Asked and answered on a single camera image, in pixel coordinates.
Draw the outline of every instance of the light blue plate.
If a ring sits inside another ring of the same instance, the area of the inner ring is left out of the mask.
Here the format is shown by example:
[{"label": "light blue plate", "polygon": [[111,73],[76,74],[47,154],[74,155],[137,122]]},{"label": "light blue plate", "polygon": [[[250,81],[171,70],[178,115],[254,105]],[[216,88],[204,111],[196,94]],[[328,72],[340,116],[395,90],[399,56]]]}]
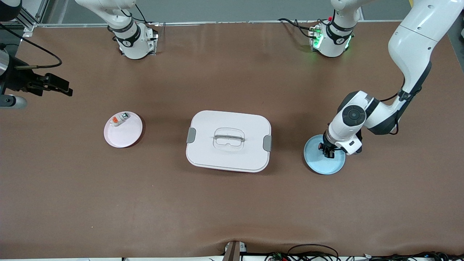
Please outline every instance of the light blue plate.
[{"label": "light blue plate", "polygon": [[316,135],[309,139],[304,146],[304,160],[315,172],[330,175],[338,172],[345,164],[346,155],[342,150],[334,151],[334,158],[326,158],[321,150],[318,149],[322,142],[322,135]]}]

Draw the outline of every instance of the black circular joint cap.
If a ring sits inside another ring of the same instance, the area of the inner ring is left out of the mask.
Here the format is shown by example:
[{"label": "black circular joint cap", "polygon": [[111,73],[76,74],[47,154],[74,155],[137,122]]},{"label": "black circular joint cap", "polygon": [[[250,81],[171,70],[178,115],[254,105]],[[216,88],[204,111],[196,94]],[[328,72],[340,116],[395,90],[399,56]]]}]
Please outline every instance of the black circular joint cap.
[{"label": "black circular joint cap", "polygon": [[343,123],[353,127],[364,123],[366,112],[357,105],[347,106],[342,113]]}]

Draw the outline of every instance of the brown table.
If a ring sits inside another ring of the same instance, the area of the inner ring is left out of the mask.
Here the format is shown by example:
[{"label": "brown table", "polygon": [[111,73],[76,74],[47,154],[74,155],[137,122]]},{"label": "brown table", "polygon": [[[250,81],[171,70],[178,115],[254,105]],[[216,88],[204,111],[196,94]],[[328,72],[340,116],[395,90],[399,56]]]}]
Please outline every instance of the brown table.
[{"label": "brown table", "polygon": [[[74,96],[22,93],[22,111],[0,111],[0,257],[164,257],[321,243],[342,255],[464,251],[464,75],[445,37],[423,91],[397,136],[364,131],[364,151],[331,176],[305,165],[342,99],[379,99],[403,77],[390,59],[397,23],[361,23],[349,50],[311,53],[283,24],[166,27],[156,56],[121,57],[106,28],[34,30],[63,59],[52,72]],[[54,60],[22,44],[29,64]],[[119,111],[143,117],[131,148],[106,144]],[[257,174],[209,170],[186,159],[201,110],[265,116],[273,151]]]}]

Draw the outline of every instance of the gray latch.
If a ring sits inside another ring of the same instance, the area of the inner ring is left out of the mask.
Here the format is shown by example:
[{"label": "gray latch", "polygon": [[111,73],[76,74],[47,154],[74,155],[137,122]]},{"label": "gray latch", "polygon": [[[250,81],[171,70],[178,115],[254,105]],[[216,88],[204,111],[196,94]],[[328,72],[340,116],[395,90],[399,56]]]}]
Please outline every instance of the gray latch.
[{"label": "gray latch", "polygon": [[197,135],[197,130],[195,128],[188,128],[187,134],[187,143],[192,143],[195,141],[195,136]]},{"label": "gray latch", "polygon": [[271,148],[272,148],[272,136],[271,135],[266,135],[264,136],[264,139],[263,139],[263,149],[265,151],[271,151]]}]

